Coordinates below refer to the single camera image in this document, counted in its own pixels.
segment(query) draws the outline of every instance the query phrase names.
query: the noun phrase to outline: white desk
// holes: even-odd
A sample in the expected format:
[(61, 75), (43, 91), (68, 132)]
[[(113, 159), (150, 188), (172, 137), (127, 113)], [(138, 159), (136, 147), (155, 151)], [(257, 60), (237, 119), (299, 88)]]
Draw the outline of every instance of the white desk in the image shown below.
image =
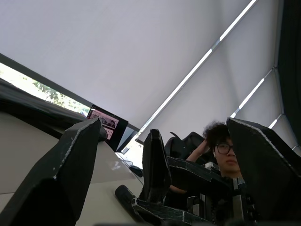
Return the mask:
[[(57, 141), (49, 134), (0, 112), (0, 211), (36, 161)], [(114, 192), (119, 185), (127, 186), (136, 196), (142, 189), (141, 182), (111, 148), (101, 142), (97, 147), (91, 185), (76, 225), (134, 222), (115, 198)]]

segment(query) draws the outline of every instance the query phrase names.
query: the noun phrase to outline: white roller blind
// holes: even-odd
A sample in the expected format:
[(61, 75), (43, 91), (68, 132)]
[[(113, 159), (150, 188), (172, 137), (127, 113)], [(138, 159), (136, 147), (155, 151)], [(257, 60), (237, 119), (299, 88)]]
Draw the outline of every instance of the white roller blind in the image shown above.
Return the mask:
[(225, 121), (273, 66), (277, 7), (259, 1), (139, 139), (154, 128), (166, 142), (170, 131), (184, 138)]
[(250, 0), (2, 0), (0, 53), (141, 128)]
[(301, 156), (301, 148), (295, 147), (293, 150), (297, 155)]
[(283, 139), (287, 145), (293, 148), (297, 145), (291, 126), (285, 116), (281, 116), (274, 125), (273, 130)]
[(272, 71), (236, 118), (259, 123), (268, 127), (281, 114), (277, 81)]

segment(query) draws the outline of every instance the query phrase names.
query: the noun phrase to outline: cable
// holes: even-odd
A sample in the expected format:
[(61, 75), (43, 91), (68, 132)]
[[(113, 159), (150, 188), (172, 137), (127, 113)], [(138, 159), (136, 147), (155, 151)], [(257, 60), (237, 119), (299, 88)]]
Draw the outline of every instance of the cable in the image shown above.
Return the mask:
[[(124, 163), (126, 164), (126, 166), (128, 167), (128, 168), (130, 168), (130, 166), (127, 164), (127, 161), (128, 160), (125, 160), (121, 155), (120, 155), (120, 153), (118, 153), (118, 152), (115, 152), (115, 153), (117, 153), (118, 155), (119, 155), (119, 157), (122, 159), (122, 160), (120, 160), (120, 161), (124, 161)], [(135, 173), (133, 173), (134, 175), (135, 175), (135, 177), (139, 180), (139, 182), (142, 184), (142, 186), (144, 186), (144, 184), (142, 183), (142, 181), (139, 179), (139, 177), (135, 174)]]

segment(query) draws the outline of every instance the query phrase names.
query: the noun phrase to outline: computer screen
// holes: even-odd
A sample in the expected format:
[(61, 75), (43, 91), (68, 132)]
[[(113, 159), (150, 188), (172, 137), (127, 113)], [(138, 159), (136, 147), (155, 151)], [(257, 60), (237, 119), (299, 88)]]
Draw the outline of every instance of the computer screen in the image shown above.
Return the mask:
[(107, 131), (108, 138), (107, 144), (114, 150), (117, 150), (118, 144), (122, 135), (128, 125), (128, 121), (96, 106), (93, 105), (88, 113), (87, 118), (101, 118), (103, 128)]

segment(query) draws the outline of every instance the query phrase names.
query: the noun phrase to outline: black-framed glasses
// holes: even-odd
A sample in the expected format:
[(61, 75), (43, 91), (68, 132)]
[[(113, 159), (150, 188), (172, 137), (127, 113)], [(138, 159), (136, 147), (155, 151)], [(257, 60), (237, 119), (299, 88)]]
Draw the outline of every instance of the black-framed glasses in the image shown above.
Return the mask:
[(230, 149), (232, 148), (233, 149), (233, 146), (232, 145), (229, 145), (227, 143), (220, 143), (220, 144), (216, 144), (217, 146), (217, 151), (220, 153), (220, 154), (228, 154)]

